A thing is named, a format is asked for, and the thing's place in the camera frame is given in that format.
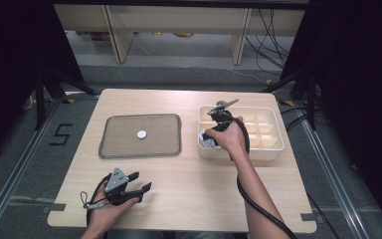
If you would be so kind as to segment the person's left hand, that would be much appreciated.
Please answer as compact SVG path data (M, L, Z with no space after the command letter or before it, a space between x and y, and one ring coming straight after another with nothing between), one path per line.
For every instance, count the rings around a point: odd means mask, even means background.
M94 209L88 229L95 233L107 231L120 219L123 213L138 202L139 199L134 197L117 206L109 203L104 207Z

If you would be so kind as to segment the white sock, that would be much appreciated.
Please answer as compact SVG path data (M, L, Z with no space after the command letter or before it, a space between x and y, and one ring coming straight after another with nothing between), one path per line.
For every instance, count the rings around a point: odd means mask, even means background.
M217 146L216 140L206 133L205 129L202 129L198 135L199 144L205 148L214 148Z

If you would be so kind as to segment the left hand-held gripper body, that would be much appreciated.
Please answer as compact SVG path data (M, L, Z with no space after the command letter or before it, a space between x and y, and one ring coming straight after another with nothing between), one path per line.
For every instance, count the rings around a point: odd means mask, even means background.
M107 185L104 190L104 195L107 201L112 205L120 205L134 197L142 201L143 195L133 195L133 191L127 191L128 175L126 175L119 167L113 170L110 175Z

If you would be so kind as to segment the cream divided storage box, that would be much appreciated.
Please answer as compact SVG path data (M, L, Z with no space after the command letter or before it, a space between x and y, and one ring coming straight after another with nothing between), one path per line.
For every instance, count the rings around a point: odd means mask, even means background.
M199 132L216 125L207 115L207 112L212 108L213 106L199 109ZM230 107L228 111L233 117L241 117L244 120L250 140L250 159L272 161L285 148L278 120L272 109ZM229 157L229 153L220 146L205 148L199 144L199 140L198 150L200 156L206 159L226 159Z

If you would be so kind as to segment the aluminium floor rail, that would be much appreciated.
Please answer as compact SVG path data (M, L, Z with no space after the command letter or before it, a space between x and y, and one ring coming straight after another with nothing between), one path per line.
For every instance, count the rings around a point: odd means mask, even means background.
M5 177L4 184L0 187L0 219L11 200L13 192L18 187L25 171L32 161L33 155L48 128L50 120L61 102L61 100L51 100L45 109L44 118L38 119L39 125L35 126L26 146L23 148L22 154L18 157L10 173Z
M332 165L317 132L306 119L302 125L353 237L355 239L369 239L369 234L360 214Z

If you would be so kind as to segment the light wooden desk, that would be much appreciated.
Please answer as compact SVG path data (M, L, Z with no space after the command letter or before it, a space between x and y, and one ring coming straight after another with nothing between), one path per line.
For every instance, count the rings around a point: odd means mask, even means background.
M107 32L115 60L125 61L135 32L216 34L229 37L232 61L239 65L250 35L293 37L302 10L255 8L138 7L56 4L66 31Z

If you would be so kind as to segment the black metal stand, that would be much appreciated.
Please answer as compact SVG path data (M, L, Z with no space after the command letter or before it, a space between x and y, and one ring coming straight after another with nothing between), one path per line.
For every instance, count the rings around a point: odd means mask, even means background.
M302 67L301 69L289 74L279 80L277 83L268 86L263 90L263 93L272 93L275 90L293 82L293 87L290 90L290 97L293 100L301 100L303 97L307 99L307 120L308 124L311 126L312 130L316 130L314 122L314 106L315 106L315 87L316 81L314 74L307 67Z
M37 108L37 123L36 129L39 129L46 119L45 111L45 92L51 96L52 100L63 100L67 94L61 86L61 82L67 83L70 86L80 90L90 96L98 96L99 92L88 87L83 77L78 80L69 77L61 71L49 68L40 67L35 76L35 94L36 94L36 108Z

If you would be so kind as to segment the person's right hand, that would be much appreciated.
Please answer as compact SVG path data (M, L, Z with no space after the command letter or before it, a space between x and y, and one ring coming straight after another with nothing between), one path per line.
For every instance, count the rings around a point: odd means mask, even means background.
M212 128L205 130L206 134L213 137L235 162L249 158L240 122L241 118L233 120L224 131L217 131Z

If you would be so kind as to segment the black curtain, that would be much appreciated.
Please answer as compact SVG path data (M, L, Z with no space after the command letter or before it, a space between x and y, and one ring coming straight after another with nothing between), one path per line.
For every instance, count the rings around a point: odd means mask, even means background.
M382 210L382 0L308 0L285 74L318 63L329 118Z
M0 0L0 142L35 89L35 79L80 82L53 0Z

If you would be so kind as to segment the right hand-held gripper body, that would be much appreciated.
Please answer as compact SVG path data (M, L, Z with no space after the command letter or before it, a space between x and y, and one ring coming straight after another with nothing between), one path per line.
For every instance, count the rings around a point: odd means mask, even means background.
M216 123L214 130L224 131L233 121L233 115L228 111L228 107L235 104L238 99L226 102L224 105L215 106L207 112L207 115Z

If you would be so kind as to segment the grey rectangular tray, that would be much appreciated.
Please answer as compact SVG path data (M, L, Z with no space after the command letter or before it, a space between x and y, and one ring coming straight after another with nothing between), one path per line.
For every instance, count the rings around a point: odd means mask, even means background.
M139 139L140 130L147 137ZM138 158L178 155L181 152L181 119L176 114L114 116L106 120L100 158Z

